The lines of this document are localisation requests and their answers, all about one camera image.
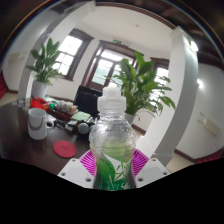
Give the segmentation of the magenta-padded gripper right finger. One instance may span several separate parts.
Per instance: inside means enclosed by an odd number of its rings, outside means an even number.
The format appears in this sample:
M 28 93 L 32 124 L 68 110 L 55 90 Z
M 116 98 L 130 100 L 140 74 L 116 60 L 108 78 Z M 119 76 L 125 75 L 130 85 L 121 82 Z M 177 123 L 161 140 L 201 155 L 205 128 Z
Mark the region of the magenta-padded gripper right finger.
M 141 151 L 134 151 L 133 178 L 137 188 L 146 186 L 154 181 L 168 176 L 169 174 L 170 172 L 157 158 L 148 158 Z

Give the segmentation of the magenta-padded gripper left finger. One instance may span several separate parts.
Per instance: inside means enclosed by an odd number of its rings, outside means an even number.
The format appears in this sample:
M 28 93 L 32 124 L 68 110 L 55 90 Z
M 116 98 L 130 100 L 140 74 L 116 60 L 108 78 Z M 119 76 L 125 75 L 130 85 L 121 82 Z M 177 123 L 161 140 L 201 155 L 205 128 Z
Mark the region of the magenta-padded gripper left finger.
M 58 173 L 58 176 L 84 188 L 92 189 L 96 175 L 96 164 L 90 150 L 79 159 L 72 158 Z

